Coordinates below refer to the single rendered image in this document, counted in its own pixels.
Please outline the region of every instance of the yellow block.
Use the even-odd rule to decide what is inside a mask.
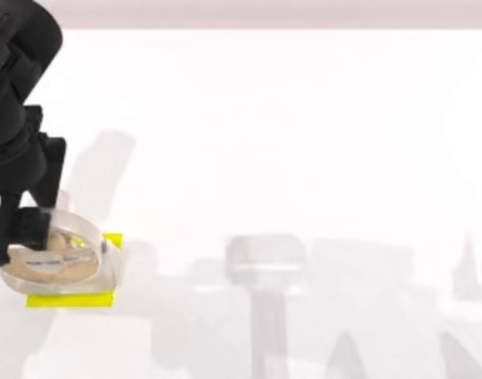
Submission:
[[[104,238],[121,249],[123,235],[106,233]],[[113,304],[113,297],[113,291],[101,294],[29,295],[27,307],[110,307]]]

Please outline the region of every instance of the white surface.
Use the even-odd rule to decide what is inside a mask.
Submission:
[[[32,102],[129,262],[0,280],[0,378],[482,379],[482,32],[67,32]]]

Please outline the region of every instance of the brown food item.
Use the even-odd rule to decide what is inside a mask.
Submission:
[[[65,262],[56,272],[42,272],[32,269],[25,263],[26,253],[29,250],[22,246],[11,246],[9,248],[8,254],[11,257],[11,262],[2,267],[2,270],[11,276],[34,283],[70,284],[94,275],[99,267],[99,260],[91,247],[75,246],[71,236],[60,231],[50,233],[47,250],[57,254]]]

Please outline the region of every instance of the white table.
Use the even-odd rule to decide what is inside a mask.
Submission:
[[[482,379],[482,32],[66,31],[32,102],[129,261],[0,280],[0,379]]]

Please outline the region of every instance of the yellow object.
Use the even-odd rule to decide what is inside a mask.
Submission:
[[[104,238],[121,249],[123,235],[108,233],[104,234]],[[102,294],[29,295],[27,307],[110,307],[113,304],[113,297],[113,291]]]

